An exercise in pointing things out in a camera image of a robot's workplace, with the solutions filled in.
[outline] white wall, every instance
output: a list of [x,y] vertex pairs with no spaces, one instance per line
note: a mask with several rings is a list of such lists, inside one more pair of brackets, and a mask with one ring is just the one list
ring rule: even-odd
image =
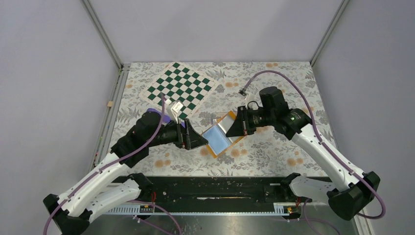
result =
[[80,1],[0,2],[0,234],[42,234],[85,175],[116,70]]
[[342,0],[91,0],[124,63],[310,61]]
[[411,0],[351,1],[314,67],[338,147],[381,178],[376,235],[415,231],[414,11]]

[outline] purple cable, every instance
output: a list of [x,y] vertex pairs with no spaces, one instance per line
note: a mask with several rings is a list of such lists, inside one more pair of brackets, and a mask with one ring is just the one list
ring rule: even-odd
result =
[[166,231],[166,230],[164,230],[164,229],[162,229],[162,228],[158,227],[157,225],[154,225],[154,224],[152,224],[152,223],[150,223],[150,222],[148,222],[148,221],[145,221],[145,219],[139,219],[139,218],[138,218],[137,220],[138,220],[138,222],[143,222],[143,223],[145,223],[145,224],[148,224],[148,225],[150,225],[151,227],[153,227],[153,228],[155,228],[155,229],[158,229],[158,230],[162,231],[163,233],[165,233],[165,234],[167,234],[167,235],[174,235],[174,234],[169,233],[168,231]]
[[307,214],[305,213],[305,205],[307,205],[307,202],[310,200],[310,198],[307,198],[307,200],[305,200],[305,202],[304,202],[304,205],[302,206],[302,210],[303,210],[303,212],[304,212],[304,220],[305,221],[307,221],[307,224],[308,224],[308,226],[310,226],[310,228],[316,233],[316,234],[318,234],[318,235],[322,235],[321,233],[319,233],[319,231],[317,231],[317,229],[313,226],[313,225],[311,225],[311,223],[310,223],[310,221],[317,221],[317,220],[319,220],[319,222],[322,222],[322,223],[325,223],[325,224],[327,224],[327,225],[329,225],[330,227],[332,227],[334,230],[336,230],[336,232],[340,235],[340,230],[338,229],[338,228],[336,228],[332,223],[330,223],[330,222],[328,222],[328,221],[326,221],[326,220],[323,220],[323,219],[310,219],[310,218],[308,218],[307,217]]
[[[271,219],[271,220],[274,220],[274,221],[281,221],[281,222],[298,222],[298,221],[305,221],[306,220],[306,218],[299,218],[299,219],[291,219],[291,220],[288,220],[288,219]],[[308,221],[313,221],[313,222],[319,222],[319,223],[323,223],[323,224],[326,224],[326,225],[328,225],[328,226],[330,226],[331,228],[333,228],[334,230],[336,230],[336,232],[337,232],[337,234],[338,235],[341,235],[341,233],[340,233],[340,230],[339,229],[337,229],[335,226],[334,226],[334,224],[332,224],[332,223],[330,223],[330,222],[328,222],[327,220],[324,220],[324,219],[316,219],[316,218],[308,218]]]
[[[129,202],[137,202],[137,203],[141,203],[141,204],[147,204],[147,205],[150,205],[150,206],[153,206],[153,207],[155,207],[155,208],[158,208],[158,209],[160,209],[162,212],[164,212],[164,213],[166,213],[170,218],[171,218],[171,220],[173,220],[173,222],[176,224],[176,227],[177,227],[177,229],[179,229],[179,235],[182,235],[182,229],[180,228],[180,225],[179,225],[179,223],[177,222],[177,220],[168,212],[168,211],[166,211],[163,207],[161,207],[161,206],[159,206],[159,205],[156,205],[156,204],[154,204],[154,203],[149,203],[149,202],[142,202],[142,201],[138,201],[138,200],[130,200]],[[154,228],[156,228],[156,229],[158,229],[158,230],[161,230],[161,231],[163,231],[163,232],[165,232],[165,233],[167,233],[167,234],[171,234],[171,233],[169,233],[169,232],[166,232],[166,231],[164,231],[162,228],[160,228],[160,227],[157,227],[156,225],[154,225],[154,224],[151,224],[150,222],[147,222],[146,221],[146,224],[148,224],[148,225],[151,225],[151,226],[153,226]]]
[[[164,115],[164,95],[163,95],[163,93],[160,93],[160,96],[161,96],[161,116],[163,117],[163,115]],[[147,140],[147,142],[146,143],[144,143],[140,148],[138,148],[137,150],[135,150],[134,152],[132,152],[132,153],[130,153],[130,154],[127,154],[127,155],[125,155],[124,157],[122,157],[122,158],[119,158],[119,159],[117,159],[117,160],[115,160],[115,161],[112,161],[112,162],[110,162],[110,163],[108,163],[108,164],[106,164],[106,165],[104,165],[103,167],[101,167],[100,169],[99,169],[99,172],[102,172],[103,170],[105,170],[106,168],[108,168],[108,167],[110,167],[110,166],[112,166],[112,165],[114,165],[114,164],[116,164],[116,163],[119,163],[119,162],[121,162],[121,161],[123,161],[123,160],[125,160],[125,159],[127,159],[127,158],[129,158],[129,157],[131,157],[131,156],[133,156],[134,154],[136,154],[136,153],[138,153],[138,152],[140,152],[143,148],[145,148],[155,137],[156,137],[156,135],[157,135],[157,133],[159,132],[159,130],[160,130],[160,128],[161,128],[161,124],[163,123],[163,118],[160,118],[160,122],[159,122],[159,125],[157,126],[157,128],[156,128],[156,130],[155,130],[155,132],[154,132],[154,134]],[[96,172],[94,172],[92,175],[90,175],[86,180],[84,180],[78,187],[76,187],[73,191],[72,191],[72,193],[70,193],[69,195],[68,195],[68,198],[71,198],[71,197],[73,197],[74,195],[75,195],[75,193],[76,192],[78,192],[86,183],[88,183],[93,177],[95,177],[96,175],[98,174],[98,172],[96,171]],[[52,213],[50,214],[50,216],[49,216],[49,218],[47,219],[47,221],[46,221],[46,224],[45,224],[45,226],[43,227],[43,235],[47,235],[47,229],[48,229],[48,227],[49,227],[49,224],[50,224],[50,222],[52,221],[52,219],[53,219],[53,217],[54,217],[54,215],[58,212],[58,210],[65,204],[67,202],[67,200],[63,200],[56,208],[55,208],[55,210],[54,211],[52,211]]]
[[384,201],[382,200],[382,198],[380,197],[380,195],[375,191],[375,189],[372,188],[372,186],[370,186],[362,177],[360,177],[357,173],[355,173],[346,163],[344,163],[338,156],[336,153],[333,152],[333,150],[330,149],[330,147],[323,142],[323,139],[321,138],[321,136],[319,135],[319,131],[317,129],[317,125],[316,125],[316,121],[314,119],[314,115],[313,115],[313,111],[311,110],[310,105],[308,104],[307,99],[305,98],[304,94],[300,91],[300,89],[294,84],[293,81],[291,81],[291,79],[289,79],[287,76],[285,76],[284,74],[278,72],[278,71],[274,71],[274,70],[264,70],[261,72],[256,73],[251,79],[249,79],[249,81],[247,82],[247,84],[242,88],[242,90],[246,90],[247,87],[252,83],[252,81],[258,77],[259,75],[266,73],[266,72],[271,72],[271,73],[275,73],[280,75],[281,77],[283,77],[285,80],[287,80],[287,82],[289,82],[291,84],[291,86],[294,87],[294,89],[297,90],[297,92],[300,94],[300,96],[302,97],[302,99],[304,100],[305,105],[307,106],[308,112],[310,113],[310,117],[311,117],[311,124],[313,126],[313,130],[314,133],[316,134],[317,139],[319,140],[319,142],[322,144],[322,146],[331,154],[331,156],[333,156],[334,159],[336,159],[336,161],[342,165],[344,168],[346,168],[346,170],[348,170],[349,173],[352,173],[353,176],[355,176],[360,182],[362,182],[372,193],[373,195],[377,198],[377,200],[380,203],[380,206],[382,208],[382,211],[380,212],[379,215],[377,216],[369,216],[369,215],[365,215],[365,214],[361,214],[358,213],[358,215],[364,217],[364,218],[368,218],[368,219],[380,219],[383,216],[385,216],[386,214],[386,205],[384,203]]

